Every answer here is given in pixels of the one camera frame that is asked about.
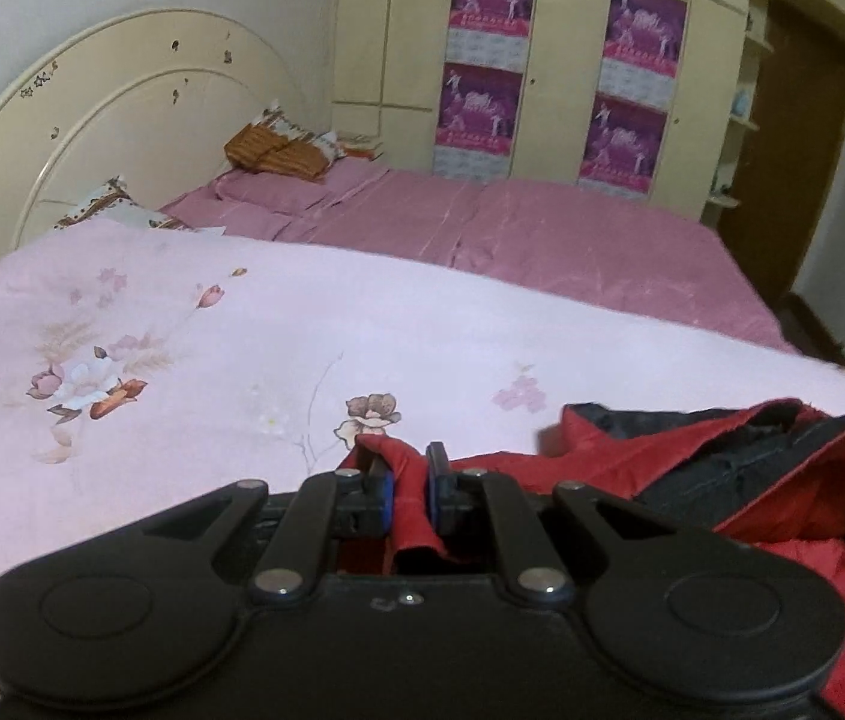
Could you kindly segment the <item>red quilted down jacket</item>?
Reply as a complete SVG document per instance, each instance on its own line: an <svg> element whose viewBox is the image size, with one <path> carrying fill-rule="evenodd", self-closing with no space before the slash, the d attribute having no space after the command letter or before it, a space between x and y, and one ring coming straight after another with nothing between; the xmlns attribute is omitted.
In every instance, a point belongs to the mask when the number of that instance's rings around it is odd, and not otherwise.
<svg viewBox="0 0 845 720"><path fill-rule="evenodd" d="M385 598L359 632L359 718L845 718L845 415L797 400L562 411L561 454L483 468L478 534L444 543L427 461L383 434L346 468L395 476Z"/></svg>

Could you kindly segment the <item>pink floral quilt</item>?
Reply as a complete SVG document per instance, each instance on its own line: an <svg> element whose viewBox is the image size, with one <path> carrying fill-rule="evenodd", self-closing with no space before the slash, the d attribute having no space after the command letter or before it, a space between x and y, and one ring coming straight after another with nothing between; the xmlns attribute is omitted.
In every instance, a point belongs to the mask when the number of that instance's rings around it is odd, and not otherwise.
<svg viewBox="0 0 845 720"><path fill-rule="evenodd" d="M0 262L0 575L364 429L533 452L562 406L845 413L845 369L442 266L76 224Z"/></svg>

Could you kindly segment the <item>pink bed sheet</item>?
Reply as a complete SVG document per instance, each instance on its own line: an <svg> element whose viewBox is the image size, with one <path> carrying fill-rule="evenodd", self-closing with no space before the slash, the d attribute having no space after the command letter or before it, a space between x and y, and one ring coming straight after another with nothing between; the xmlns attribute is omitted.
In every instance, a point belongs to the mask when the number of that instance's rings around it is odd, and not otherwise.
<svg viewBox="0 0 845 720"><path fill-rule="evenodd" d="M777 351L789 346L707 227L572 185L480 184L344 158L318 182L231 169L162 210L231 236L432 263Z"/></svg>

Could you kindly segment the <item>lower right purple poster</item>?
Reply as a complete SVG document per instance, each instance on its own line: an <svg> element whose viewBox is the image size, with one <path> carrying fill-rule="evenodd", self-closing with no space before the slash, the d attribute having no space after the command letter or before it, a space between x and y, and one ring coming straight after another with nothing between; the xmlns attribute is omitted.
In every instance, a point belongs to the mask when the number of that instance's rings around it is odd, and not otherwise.
<svg viewBox="0 0 845 720"><path fill-rule="evenodd" d="M598 93L577 183L619 197L647 199L665 125L665 110Z"/></svg>

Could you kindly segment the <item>lower left purple poster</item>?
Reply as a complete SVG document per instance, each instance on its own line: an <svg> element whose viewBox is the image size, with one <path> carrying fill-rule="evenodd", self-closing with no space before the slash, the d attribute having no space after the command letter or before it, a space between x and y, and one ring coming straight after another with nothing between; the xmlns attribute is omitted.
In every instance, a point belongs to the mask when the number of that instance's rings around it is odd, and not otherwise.
<svg viewBox="0 0 845 720"><path fill-rule="evenodd" d="M509 156L522 75L477 65L445 64L436 145Z"/></svg>

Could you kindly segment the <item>floral pillow by headboard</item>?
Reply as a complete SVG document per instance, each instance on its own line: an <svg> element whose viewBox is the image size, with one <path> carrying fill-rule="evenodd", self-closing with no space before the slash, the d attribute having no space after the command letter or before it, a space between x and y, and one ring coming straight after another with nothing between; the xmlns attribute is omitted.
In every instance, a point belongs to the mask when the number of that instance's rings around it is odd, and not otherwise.
<svg viewBox="0 0 845 720"><path fill-rule="evenodd" d="M53 224L55 229L66 229L75 224L91 220L107 220L134 229L173 229L173 231L191 231L191 226L175 216L159 210L149 210L136 203L126 192L123 182L115 177L105 182L102 187L73 206L66 215Z"/></svg>

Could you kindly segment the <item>cream corner shelf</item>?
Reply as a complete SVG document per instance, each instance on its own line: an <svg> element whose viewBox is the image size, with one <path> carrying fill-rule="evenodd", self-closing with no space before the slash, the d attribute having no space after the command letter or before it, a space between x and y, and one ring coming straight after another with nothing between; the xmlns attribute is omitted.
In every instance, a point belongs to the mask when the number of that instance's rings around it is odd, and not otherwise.
<svg viewBox="0 0 845 720"><path fill-rule="evenodd" d="M724 144L714 177L712 177L711 192L702 210L702 224L709 229L717 229L720 216L724 215L725 211L735 210L740 206L740 200L733 193L733 181L742 164L743 143L750 133L756 133L759 130L758 124L753 119L754 98L756 98L763 60L774 54L774 47L766 37L767 22L766 5L753 2L748 8L747 31L743 39L740 71L730 103L729 123L725 130Z"/></svg>

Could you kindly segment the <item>cream arched headboard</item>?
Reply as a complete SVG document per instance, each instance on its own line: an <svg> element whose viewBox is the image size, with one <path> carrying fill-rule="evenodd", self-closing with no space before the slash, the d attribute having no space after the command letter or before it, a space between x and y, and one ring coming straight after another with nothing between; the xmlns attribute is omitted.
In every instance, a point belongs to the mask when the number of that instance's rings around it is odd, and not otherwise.
<svg viewBox="0 0 845 720"><path fill-rule="evenodd" d="M226 16L156 8L76 34L0 96L0 259L112 179L148 208L206 184L273 101L312 119L286 60Z"/></svg>

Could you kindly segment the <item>cream wardrobe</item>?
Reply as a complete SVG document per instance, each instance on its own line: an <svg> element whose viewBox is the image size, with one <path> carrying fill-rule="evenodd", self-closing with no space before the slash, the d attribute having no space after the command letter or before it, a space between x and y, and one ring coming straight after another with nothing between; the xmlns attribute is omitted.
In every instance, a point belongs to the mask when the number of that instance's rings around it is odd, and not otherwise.
<svg viewBox="0 0 845 720"><path fill-rule="evenodd" d="M577 179L614 1L533 0L512 176ZM649 202L697 220L730 121L750 0L678 2L685 42ZM401 169L434 161L448 13L450 0L336 0L331 122L382 138Z"/></svg>

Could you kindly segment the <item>brown wooden door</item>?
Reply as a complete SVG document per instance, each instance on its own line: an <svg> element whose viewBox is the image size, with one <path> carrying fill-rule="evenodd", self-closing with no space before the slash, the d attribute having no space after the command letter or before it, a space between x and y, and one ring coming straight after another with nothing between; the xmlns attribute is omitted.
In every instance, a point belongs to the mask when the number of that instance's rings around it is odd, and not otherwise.
<svg viewBox="0 0 845 720"><path fill-rule="evenodd" d="M845 41L784 0L769 0L771 54L759 69L717 232L769 307L790 293L825 208L845 135Z"/></svg>

